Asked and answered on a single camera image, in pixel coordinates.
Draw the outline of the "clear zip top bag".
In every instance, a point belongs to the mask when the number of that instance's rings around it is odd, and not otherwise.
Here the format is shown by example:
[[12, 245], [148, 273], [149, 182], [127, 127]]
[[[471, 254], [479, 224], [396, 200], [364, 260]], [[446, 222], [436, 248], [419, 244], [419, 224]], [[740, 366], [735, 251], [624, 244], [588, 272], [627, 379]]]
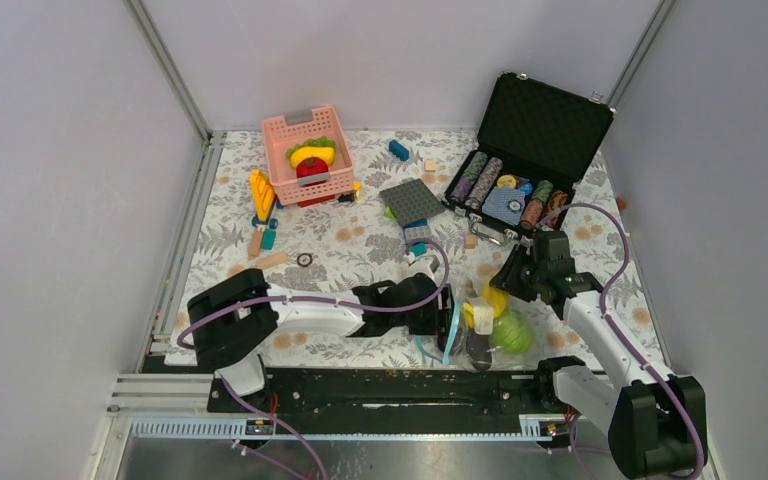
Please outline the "clear zip top bag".
[[474, 372], [515, 368], [523, 364], [536, 333], [511, 304], [508, 293], [484, 282], [475, 290], [467, 283], [457, 292], [450, 316], [431, 337], [413, 337], [419, 353], [438, 366]]

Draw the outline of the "yellow fake mango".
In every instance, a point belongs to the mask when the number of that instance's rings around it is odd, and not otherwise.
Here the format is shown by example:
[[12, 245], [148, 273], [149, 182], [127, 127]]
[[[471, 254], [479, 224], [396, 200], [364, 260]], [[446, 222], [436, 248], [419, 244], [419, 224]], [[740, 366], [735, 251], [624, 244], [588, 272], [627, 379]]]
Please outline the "yellow fake mango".
[[300, 164], [313, 158], [322, 160], [327, 166], [333, 164], [336, 158], [337, 150], [332, 148], [314, 148], [306, 147], [297, 150], [290, 158], [290, 165], [292, 168], [297, 168]]

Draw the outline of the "red fake apple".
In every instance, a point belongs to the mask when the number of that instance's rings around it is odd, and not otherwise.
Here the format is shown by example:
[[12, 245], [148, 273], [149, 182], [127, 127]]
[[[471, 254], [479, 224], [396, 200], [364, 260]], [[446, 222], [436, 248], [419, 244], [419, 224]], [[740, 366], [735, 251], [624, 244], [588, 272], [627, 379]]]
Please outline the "red fake apple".
[[329, 166], [320, 157], [307, 158], [296, 167], [296, 181], [301, 187], [318, 185], [329, 179]]

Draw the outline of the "green fake grapes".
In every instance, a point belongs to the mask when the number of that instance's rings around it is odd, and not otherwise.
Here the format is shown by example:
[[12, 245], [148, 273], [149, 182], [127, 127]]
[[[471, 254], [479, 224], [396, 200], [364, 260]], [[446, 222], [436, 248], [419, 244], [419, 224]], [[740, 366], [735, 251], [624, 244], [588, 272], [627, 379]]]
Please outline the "green fake grapes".
[[285, 152], [285, 156], [287, 158], [290, 158], [297, 150], [306, 148], [306, 147], [314, 147], [314, 148], [332, 148], [334, 150], [337, 150], [337, 143], [328, 138], [327, 136], [322, 136], [318, 138], [310, 138], [305, 140], [304, 142], [300, 144], [296, 144], [293, 147], [289, 148]]

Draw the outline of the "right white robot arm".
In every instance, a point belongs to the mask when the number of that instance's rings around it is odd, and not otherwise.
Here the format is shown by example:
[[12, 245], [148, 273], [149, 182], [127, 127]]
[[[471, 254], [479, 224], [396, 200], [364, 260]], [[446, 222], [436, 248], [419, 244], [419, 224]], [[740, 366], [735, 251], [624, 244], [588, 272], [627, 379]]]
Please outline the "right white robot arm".
[[583, 415], [607, 438], [618, 470], [628, 479], [657, 475], [692, 478], [708, 460], [706, 394], [693, 376], [679, 376], [649, 356], [613, 318], [606, 287], [577, 270], [562, 231], [538, 231], [515, 246], [490, 282], [523, 301], [550, 306], [590, 348], [606, 374], [600, 380], [575, 356], [542, 360], [535, 402]]

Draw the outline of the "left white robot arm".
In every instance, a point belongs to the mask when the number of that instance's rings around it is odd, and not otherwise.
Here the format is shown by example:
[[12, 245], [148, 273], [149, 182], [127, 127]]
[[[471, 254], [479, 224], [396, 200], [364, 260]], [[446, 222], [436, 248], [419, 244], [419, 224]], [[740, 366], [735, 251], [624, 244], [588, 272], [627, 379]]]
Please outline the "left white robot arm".
[[404, 328], [415, 336], [437, 335], [450, 325], [454, 301], [450, 287], [421, 271], [399, 282], [325, 294], [270, 284], [252, 268], [197, 294], [187, 309], [191, 324], [178, 346], [226, 380], [242, 408], [256, 411], [269, 401], [271, 388], [256, 351], [274, 333], [373, 338]]

